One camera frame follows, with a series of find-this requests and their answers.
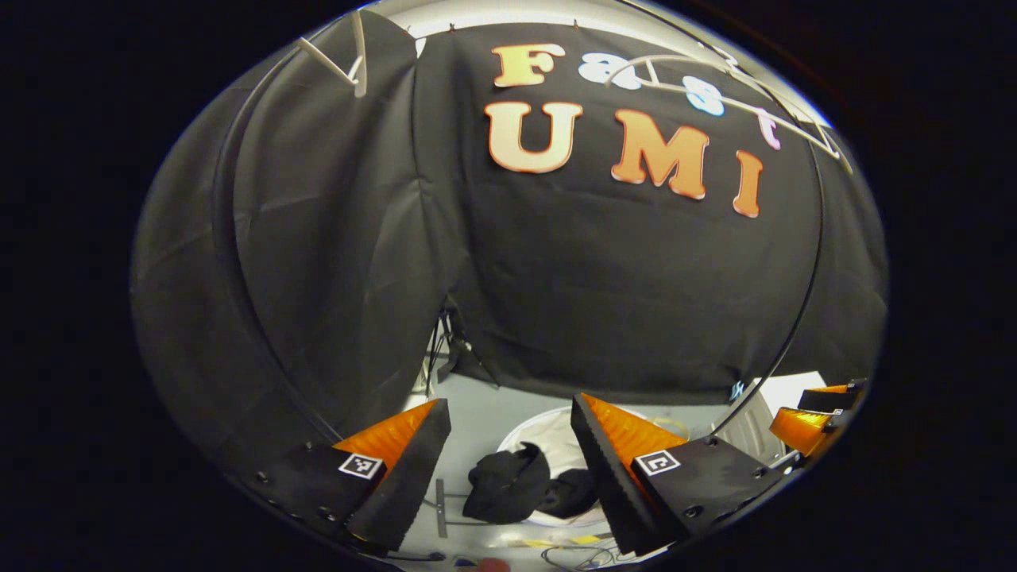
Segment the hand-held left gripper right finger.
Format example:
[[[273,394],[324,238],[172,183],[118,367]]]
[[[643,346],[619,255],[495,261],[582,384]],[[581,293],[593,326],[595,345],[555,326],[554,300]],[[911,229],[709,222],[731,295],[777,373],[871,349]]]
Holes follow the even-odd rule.
[[[795,462],[760,460],[719,435],[683,439],[585,393],[570,426],[618,549],[636,556],[708,535],[762,500]]]

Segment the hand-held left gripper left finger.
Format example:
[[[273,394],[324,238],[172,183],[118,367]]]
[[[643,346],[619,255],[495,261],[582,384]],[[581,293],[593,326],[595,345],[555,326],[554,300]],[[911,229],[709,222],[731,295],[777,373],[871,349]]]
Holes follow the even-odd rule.
[[[240,482],[310,535],[369,556],[399,551],[451,428],[431,399],[335,444],[305,442]]]

